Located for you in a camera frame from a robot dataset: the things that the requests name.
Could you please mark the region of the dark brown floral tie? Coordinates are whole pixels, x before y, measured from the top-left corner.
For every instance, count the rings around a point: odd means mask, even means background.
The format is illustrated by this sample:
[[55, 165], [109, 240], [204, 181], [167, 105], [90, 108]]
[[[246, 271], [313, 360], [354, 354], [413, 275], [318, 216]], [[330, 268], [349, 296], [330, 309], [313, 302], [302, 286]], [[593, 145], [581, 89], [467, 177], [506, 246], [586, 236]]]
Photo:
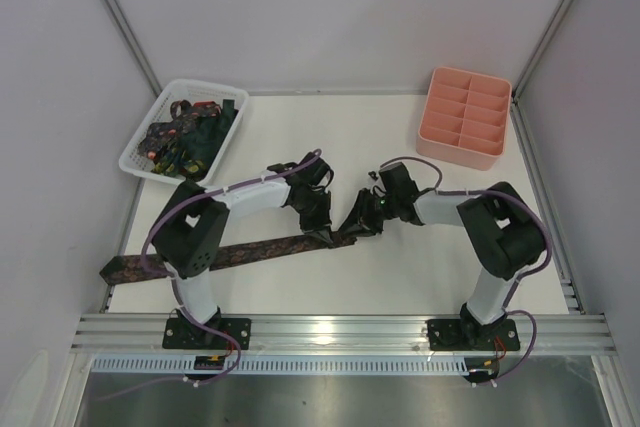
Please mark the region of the dark brown floral tie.
[[[224, 270], [250, 263], [276, 259], [311, 251], [352, 246], [356, 238], [332, 234], [332, 243], [327, 244], [308, 235], [282, 237], [256, 242], [220, 247], [215, 259], [207, 264], [210, 271]], [[163, 258], [148, 254], [148, 268], [143, 266], [140, 255], [114, 256], [99, 272], [108, 286], [138, 283], [169, 276]]]

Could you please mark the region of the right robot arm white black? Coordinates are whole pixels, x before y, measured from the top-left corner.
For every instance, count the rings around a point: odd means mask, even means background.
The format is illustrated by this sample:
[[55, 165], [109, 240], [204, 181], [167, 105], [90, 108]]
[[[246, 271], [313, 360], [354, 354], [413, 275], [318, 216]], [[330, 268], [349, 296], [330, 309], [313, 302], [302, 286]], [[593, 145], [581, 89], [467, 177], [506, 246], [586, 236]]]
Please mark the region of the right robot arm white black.
[[384, 222], [399, 219], [416, 226], [461, 227], [482, 266], [474, 292], [461, 307], [454, 335], [472, 348], [496, 335], [507, 320], [507, 307], [524, 278], [546, 269], [552, 241], [540, 218], [513, 186], [501, 181], [484, 190], [445, 191], [443, 173], [432, 187], [421, 189], [404, 162], [406, 156], [380, 165], [373, 178], [382, 183], [361, 189], [339, 228], [343, 237], [370, 237], [383, 232]]

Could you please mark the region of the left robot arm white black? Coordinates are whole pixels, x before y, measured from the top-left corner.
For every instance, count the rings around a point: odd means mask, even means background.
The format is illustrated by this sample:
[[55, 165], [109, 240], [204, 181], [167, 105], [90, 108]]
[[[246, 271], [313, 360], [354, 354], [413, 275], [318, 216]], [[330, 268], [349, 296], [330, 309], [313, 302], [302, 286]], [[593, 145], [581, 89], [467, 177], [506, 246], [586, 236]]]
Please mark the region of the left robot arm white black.
[[283, 207], [299, 216], [303, 235], [331, 246], [333, 169], [319, 149], [298, 163], [275, 164], [258, 177], [208, 191], [191, 181], [175, 190], [143, 243], [144, 271], [166, 275], [179, 313], [194, 328], [219, 335], [220, 307], [204, 285], [229, 221]]

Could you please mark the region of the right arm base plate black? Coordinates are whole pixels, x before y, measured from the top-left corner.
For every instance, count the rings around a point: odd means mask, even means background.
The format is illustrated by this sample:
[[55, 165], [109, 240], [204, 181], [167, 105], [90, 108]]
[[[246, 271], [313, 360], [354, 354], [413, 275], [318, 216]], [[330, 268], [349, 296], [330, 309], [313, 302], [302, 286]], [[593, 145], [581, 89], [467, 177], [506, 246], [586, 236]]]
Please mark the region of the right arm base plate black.
[[460, 318], [432, 319], [426, 322], [427, 337], [433, 351], [493, 351], [507, 352], [521, 347], [516, 324], [508, 318], [490, 325], [477, 325]]

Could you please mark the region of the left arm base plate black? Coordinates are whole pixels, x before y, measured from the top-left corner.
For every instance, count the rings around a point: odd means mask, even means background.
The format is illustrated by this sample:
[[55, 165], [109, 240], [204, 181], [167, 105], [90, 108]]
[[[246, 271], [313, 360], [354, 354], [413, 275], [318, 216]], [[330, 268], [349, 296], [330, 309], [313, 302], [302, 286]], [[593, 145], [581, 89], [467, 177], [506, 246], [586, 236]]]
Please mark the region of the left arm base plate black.
[[[251, 320], [215, 316], [206, 326], [236, 340], [242, 350], [249, 348]], [[181, 313], [170, 317], [164, 328], [162, 348], [167, 350], [225, 350], [231, 343], [189, 322]]]

